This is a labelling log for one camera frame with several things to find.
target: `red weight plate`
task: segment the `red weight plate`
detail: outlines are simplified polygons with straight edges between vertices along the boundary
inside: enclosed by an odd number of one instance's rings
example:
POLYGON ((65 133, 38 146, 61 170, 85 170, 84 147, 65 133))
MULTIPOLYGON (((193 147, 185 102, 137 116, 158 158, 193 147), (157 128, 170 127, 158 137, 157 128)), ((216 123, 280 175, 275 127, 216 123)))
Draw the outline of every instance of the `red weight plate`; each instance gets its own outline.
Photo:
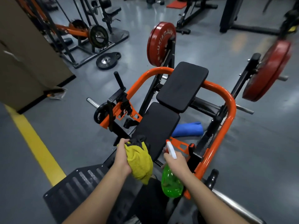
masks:
POLYGON ((160 67, 166 54, 168 39, 176 37, 176 28, 172 23, 160 22, 151 32, 147 42, 147 58, 151 65, 160 67))
POLYGON ((289 41, 276 41, 266 52, 257 73, 248 81, 242 98, 256 102, 270 89, 278 79, 290 59, 289 41))

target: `yellow towel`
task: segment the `yellow towel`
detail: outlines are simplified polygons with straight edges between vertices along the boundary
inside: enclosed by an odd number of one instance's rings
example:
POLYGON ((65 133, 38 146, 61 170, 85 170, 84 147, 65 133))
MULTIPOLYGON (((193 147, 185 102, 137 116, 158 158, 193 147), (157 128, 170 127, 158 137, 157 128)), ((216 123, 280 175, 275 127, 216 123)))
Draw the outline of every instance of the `yellow towel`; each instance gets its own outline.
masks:
POLYGON ((143 184, 148 184, 152 175, 153 163, 144 141, 144 136, 141 137, 141 140, 140 138, 131 139, 125 143, 125 149, 134 178, 141 180, 143 184))

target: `green spray bottle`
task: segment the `green spray bottle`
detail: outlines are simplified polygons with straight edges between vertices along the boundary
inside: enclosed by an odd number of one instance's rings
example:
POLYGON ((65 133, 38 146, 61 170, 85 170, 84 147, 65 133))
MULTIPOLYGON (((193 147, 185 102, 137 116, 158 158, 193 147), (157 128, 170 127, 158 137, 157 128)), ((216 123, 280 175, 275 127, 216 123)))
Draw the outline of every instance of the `green spray bottle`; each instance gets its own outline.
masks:
MULTIPOLYGON (((169 140, 166 140, 166 147, 169 154, 176 159, 176 153, 169 140)), ((169 198, 177 198, 182 195, 184 185, 181 181, 171 172, 168 164, 164 167, 162 173, 161 186, 164 194, 169 198)))

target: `black weight plate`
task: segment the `black weight plate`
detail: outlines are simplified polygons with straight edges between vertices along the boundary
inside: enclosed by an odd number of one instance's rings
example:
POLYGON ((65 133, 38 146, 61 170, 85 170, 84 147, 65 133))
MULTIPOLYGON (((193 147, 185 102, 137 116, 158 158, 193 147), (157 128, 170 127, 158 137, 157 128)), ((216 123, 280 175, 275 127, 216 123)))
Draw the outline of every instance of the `black weight plate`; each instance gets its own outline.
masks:
MULTIPOLYGON (((79 19, 74 19, 72 20, 70 23, 69 23, 69 27, 74 27, 74 28, 77 28, 77 29, 88 29, 88 26, 87 24, 82 21, 82 20, 79 20, 79 19)), ((77 36, 77 35, 72 35, 75 39, 81 39, 81 40, 84 40, 86 39, 86 37, 83 37, 83 36, 77 36)))
POLYGON ((109 43, 109 36, 104 27, 93 25, 88 29, 88 40, 93 47, 102 49, 109 43))
POLYGON ((96 65, 101 70, 108 70, 117 64, 117 57, 115 55, 112 55, 111 53, 105 53, 101 55, 97 61, 96 65))
POLYGON ((121 53, 120 52, 111 52, 111 54, 115 55, 118 60, 121 58, 121 53))

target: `epoxy floor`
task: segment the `epoxy floor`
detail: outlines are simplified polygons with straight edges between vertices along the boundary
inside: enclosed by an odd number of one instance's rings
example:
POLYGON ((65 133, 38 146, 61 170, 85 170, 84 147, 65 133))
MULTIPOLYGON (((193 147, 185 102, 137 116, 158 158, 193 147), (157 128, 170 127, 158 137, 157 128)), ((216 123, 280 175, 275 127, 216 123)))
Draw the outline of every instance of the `epoxy floor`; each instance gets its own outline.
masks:
MULTIPOLYGON (((181 61, 209 69, 208 80, 232 90, 247 59, 253 53, 262 54, 275 37, 229 30, 219 33, 219 23, 226 0, 212 0, 217 10, 204 12, 187 27, 190 35, 177 35, 176 65, 181 61)), ((278 28, 283 14, 293 0, 274 0, 267 14, 262 9, 267 0, 244 0, 238 23, 278 28)), ((69 18, 79 18, 72 0, 59 0, 69 18)), ((70 69, 77 78, 67 84, 62 101, 44 100, 25 113, 26 118, 47 146, 66 174, 77 167, 102 163, 112 152, 115 136, 93 121, 95 109, 86 102, 87 97, 99 104, 105 102, 117 89, 113 76, 118 71, 124 85, 129 88, 146 70, 146 48, 152 28, 160 21, 176 24, 177 9, 158 4, 148 8, 144 0, 112 0, 122 11, 113 26, 128 30, 130 37, 112 48, 122 58, 116 67, 100 71, 96 59, 81 68, 70 69)), ((68 24, 62 12, 52 13, 54 22, 68 24)), ((268 224, 298 223, 299 216, 299 76, 297 35, 293 36, 293 56, 284 74, 287 82, 276 82, 258 102, 237 97, 237 104, 255 111, 249 115, 237 111, 237 116, 215 155, 209 170, 219 170, 215 188, 226 194, 268 224)), ((82 58, 81 52, 74 53, 82 58)), ((131 99, 138 110, 151 84, 148 80, 131 99)), ((221 105, 222 99, 201 89, 198 97, 221 105)), ((181 114, 181 122, 201 121, 204 127, 210 118, 189 108, 181 114)), ((51 185, 31 154, 24 139, 0 105, 0 223, 55 223, 42 195, 51 185)), ((190 213, 179 209, 171 222, 191 223, 190 213)))

